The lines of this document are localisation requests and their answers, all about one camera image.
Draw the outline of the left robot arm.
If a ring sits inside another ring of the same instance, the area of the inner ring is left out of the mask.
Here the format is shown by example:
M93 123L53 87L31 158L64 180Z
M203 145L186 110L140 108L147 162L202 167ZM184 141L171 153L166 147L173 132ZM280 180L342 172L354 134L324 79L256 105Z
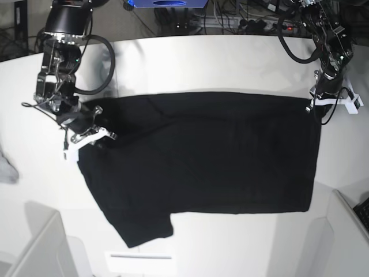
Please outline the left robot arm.
M295 17L300 19L315 44L315 50L306 59L295 56L284 39L284 21ZM344 86L345 68L353 58L351 37L325 1L292 1L277 22L277 37L285 52L295 62L309 64L320 61L321 68L315 72L316 82L307 111L312 113L317 124L327 125L338 106L342 92L347 91L349 95L352 93Z

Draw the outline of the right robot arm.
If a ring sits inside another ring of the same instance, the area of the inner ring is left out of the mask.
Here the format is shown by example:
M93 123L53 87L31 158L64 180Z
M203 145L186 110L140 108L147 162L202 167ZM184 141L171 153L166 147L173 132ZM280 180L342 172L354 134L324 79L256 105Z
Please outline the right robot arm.
M90 144L105 147L116 140L117 135L100 126L101 106L88 108L82 104L81 95L92 96L102 92L110 84L116 65L115 51L104 37L92 34L93 11L106 1L53 1L47 18L43 43L43 60L37 75L35 104L22 103L23 107L34 108L51 118L64 132L63 150L79 151ZM102 84L92 90L76 87L76 71L84 58L78 40L89 43L96 40L104 44L110 58L110 68Z

